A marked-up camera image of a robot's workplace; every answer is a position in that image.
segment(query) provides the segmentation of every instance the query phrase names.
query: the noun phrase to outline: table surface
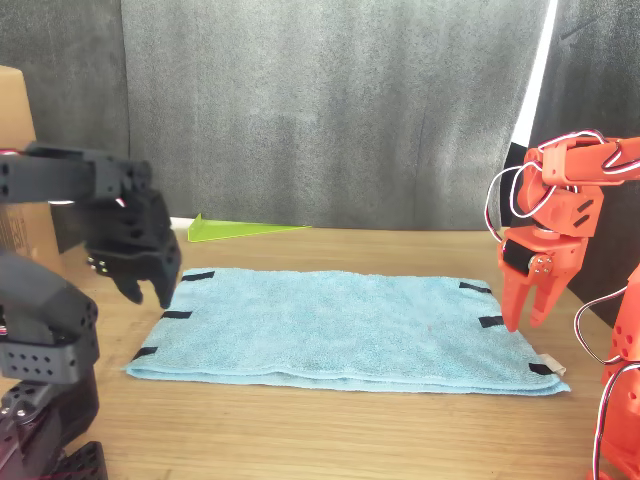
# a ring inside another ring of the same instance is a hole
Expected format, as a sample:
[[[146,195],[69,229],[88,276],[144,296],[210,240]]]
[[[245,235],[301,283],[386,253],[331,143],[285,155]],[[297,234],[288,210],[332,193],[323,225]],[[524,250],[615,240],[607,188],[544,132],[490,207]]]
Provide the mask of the table surface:
[[[484,232],[305,229],[204,243],[178,235],[184,268],[452,276],[485,280],[497,298],[502,291],[496,244]],[[530,398],[163,382],[122,371],[162,313],[150,285],[144,305],[133,305],[83,260],[80,249],[65,254],[67,276],[100,308],[101,408],[70,451],[101,441],[111,480],[585,478],[601,366],[574,337],[581,303],[569,291],[541,327],[522,325],[521,332],[567,368],[571,393]],[[610,328],[591,313],[583,324],[586,340],[605,355]]]

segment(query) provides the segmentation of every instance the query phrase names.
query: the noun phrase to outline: folded towel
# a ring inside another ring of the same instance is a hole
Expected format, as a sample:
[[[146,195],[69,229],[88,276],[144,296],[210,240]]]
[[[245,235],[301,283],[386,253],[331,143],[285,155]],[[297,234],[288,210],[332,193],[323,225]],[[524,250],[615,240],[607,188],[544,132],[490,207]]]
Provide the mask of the folded towel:
[[[335,271],[189,270],[126,371],[375,392],[569,390],[507,332],[484,282]]]

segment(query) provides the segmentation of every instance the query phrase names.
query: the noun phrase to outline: gray curtain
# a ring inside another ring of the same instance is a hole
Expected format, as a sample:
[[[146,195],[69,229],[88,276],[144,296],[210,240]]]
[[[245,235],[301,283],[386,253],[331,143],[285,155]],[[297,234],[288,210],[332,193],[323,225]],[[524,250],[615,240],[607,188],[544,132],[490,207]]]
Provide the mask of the gray curtain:
[[[560,2],[531,136],[596,128],[640,136],[640,9],[637,0]],[[589,301],[626,284],[640,262],[640,182],[603,188],[596,235],[571,289]],[[610,324],[620,299],[593,309]]]
[[[122,0],[131,154],[173,215],[483,228],[546,8]]]
[[[120,0],[1,0],[0,65],[22,70],[39,141],[128,154]]]

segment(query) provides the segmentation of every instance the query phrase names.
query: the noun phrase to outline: green plastic piece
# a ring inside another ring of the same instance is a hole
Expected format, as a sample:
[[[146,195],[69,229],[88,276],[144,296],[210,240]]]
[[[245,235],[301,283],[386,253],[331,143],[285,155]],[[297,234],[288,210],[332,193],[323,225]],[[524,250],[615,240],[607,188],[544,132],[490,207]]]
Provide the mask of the green plastic piece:
[[[287,225],[267,225],[265,223],[227,222],[224,220],[204,220],[202,214],[198,214],[189,226],[188,236],[190,242],[207,242],[209,240],[222,240],[223,238],[246,237],[261,233],[287,232],[311,227],[290,227]]]

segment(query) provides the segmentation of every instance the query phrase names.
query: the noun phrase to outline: red and white wire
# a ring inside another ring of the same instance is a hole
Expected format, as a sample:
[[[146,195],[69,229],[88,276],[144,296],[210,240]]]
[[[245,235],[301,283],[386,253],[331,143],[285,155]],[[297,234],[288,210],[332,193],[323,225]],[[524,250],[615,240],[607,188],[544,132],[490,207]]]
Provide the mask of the red and white wire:
[[[529,213],[525,213],[524,215],[522,215],[516,212],[516,207],[513,201],[513,198],[515,197],[516,184],[518,183],[518,177],[520,176],[520,174],[528,167],[535,167],[538,171],[540,172],[542,171],[542,167],[537,162],[527,162],[518,169],[515,176],[513,177],[513,183],[511,184],[511,192],[509,193],[509,206],[511,207],[511,212],[518,218],[529,218],[530,216],[537,213],[544,206],[544,204],[549,201],[549,199],[551,198],[551,195],[553,195],[553,192],[555,192],[557,188],[556,185],[554,185],[551,188],[548,188],[545,194],[542,196],[542,198],[538,201],[536,206],[533,207]]]
[[[487,190],[487,200],[484,202],[484,221],[487,224],[489,232],[491,232],[493,238],[495,238],[498,242],[501,242],[502,238],[500,237],[500,235],[498,235],[497,230],[493,227],[493,224],[491,223],[491,217],[489,217],[489,200],[491,199],[491,190],[493,189],[493,184],[496,183],[496,180],[498,180],[502,175],[511,170],[518,170],[519,168],[521,167],[509,167],[499,172],[495,177],[493,177],[493,180],[491,180],[491,183],[489,184],[489,190]]]
[[[636,370],[640,368],[640,362],[631,362],[618,370],[609,378],[607,385],[604,387],[602,397],[600,398],[600,407],[598,408],[598,420],[596,422],[596,434],[593,438],[593,456],[591,458],[591,468],[593,480],[600,480],[600,445],[602,443],[602,434],[604,433],[604,423],[607,416],[607,407],[609,406],[609,397],[613,391],[613,386],[624,372]]]
[[[616,142],[616,150],[604,161],[602,164],[602,171],[606,175],[616,175],[618,173],[630,172],[631,170],[635,170],[640,167],[640,158],[636,158],[635,160],[631,160],[614,167],[613,164],[616,163],[621,156],[622,147],[620,147],[620,142]]]
[[[578,338],[578,342],[580,342],[580,345],[582,345],[582,347],[587,351],[589,355],[591,355],[595,360],[600,362],[602,365],[613,365],[615,363],[621,362],[622,357],[620,357],[620,355],[616,355],[615,357],[610,358],[609,360],[602,360],[595,353],[593,353],[591,348],[589,348],[589,344],[587,344],[585,339],[582,338],[582,333],[580,332],[580,318],[582,317],[582,314],[586,310],[591,308],[593,305],[596,305],[601,302],[605,302],[607,300],[611,300],[612,298],[619,297],[625,292],[626,289],[627,287],[625,286],[624,288],[621,288],[617,292],[610,293],[609,295],[605,295],[604,297],[596,298],[595,300],[591,300],[590,302],[585,303],[582,307],[580,307],[580,310],[578,310],[578,312],[576,313],[576,316],[573,319],[573,330],[576,334],[576,337]]]
[[[580,130],[579,132],[569,132],[564,135],[560,135],[559,137],[553,138],[551,140],[547,140],[546,142],[538,145],[538,151],[542,153],[544,152],[544,149],[549,145],[553,145],[554,143],[558,143],[558,142],[561,142],[562,140],[567,140],[569,138],[576,138],[576,137],[582,137],[582,136],[596,137],[601,144],[607,143],[607,139],[604,138],[604,135],[602,135],[597,130]]]

